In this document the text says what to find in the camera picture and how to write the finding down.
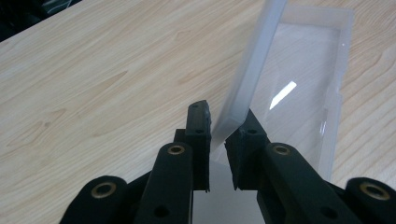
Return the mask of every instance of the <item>light wood tabletop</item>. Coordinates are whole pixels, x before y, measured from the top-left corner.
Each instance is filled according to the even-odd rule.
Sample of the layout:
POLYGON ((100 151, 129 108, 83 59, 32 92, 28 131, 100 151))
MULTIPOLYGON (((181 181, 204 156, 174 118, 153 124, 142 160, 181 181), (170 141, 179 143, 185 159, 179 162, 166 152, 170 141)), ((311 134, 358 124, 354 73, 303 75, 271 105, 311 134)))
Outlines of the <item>light wood tabletop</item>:
MULTIPOLYGON (((84 0, 0 43, 0 223, 56 223, 101 175, 130 182, 184 128, 219 114, 263 1, 84 0)), ((396 2, 355 11, 332 182, 396 189, 396 2)))

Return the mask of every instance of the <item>transparent plastic sheet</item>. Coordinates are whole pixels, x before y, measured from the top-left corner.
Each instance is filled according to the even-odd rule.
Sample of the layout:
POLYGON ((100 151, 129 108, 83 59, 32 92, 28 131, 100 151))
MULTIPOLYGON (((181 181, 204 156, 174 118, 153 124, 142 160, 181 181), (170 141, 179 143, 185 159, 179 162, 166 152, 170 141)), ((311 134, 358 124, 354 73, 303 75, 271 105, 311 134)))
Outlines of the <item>transparent plastic sheet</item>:
MULTIPOLYGON (((251 94, 252 102, 237 106, 240 111, 236 113, 250 106, 271 141, 296 147, 326 180, 332 171, 342 105, 339 89, 347 70, 352 21, 349 9, 286 6, 254 84, 256 90, 238 90, 251 94)), ((236 119, 234 113, 221 115, 218 122, 245 120, 236 119)), ((233 131, 214 135, 215 144, 233 131)), ((256 191, 233 190, 222 144, 211 154, 210 184, 210 193, 194 192, 194 223, 263 223, 256 191)))

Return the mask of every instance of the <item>wood grain surface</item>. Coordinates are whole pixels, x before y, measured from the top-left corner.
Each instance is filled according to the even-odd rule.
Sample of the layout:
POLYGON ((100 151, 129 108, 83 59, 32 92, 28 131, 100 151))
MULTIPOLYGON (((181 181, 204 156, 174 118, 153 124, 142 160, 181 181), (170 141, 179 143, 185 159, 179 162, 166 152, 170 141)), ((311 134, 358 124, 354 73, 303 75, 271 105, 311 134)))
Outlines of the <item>wood grain surface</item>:
MULTIPOLYGON (((90 180, 132 181, 212 116, 263 1, 84 0, 0 43, 0 223, 57 223, 90 180)), ((332 182, 396 189, 396 2, 290 0, 355 10, 332 182)))

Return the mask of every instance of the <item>wooden table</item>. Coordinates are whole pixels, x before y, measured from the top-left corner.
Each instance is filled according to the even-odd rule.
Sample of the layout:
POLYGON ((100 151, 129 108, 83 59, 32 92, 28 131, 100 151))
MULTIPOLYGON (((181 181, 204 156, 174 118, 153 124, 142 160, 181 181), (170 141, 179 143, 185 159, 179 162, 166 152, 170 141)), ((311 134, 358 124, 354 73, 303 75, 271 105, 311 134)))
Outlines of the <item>wooden table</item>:
MULTIPOLYGON (((332 182, 396 188, 396 2, 355 10, 332 182)), ((262 1, 81 3, 0 43, 0 222, 54 223, 88 181, 148 171, 206 99, 213 117, 262 1)))

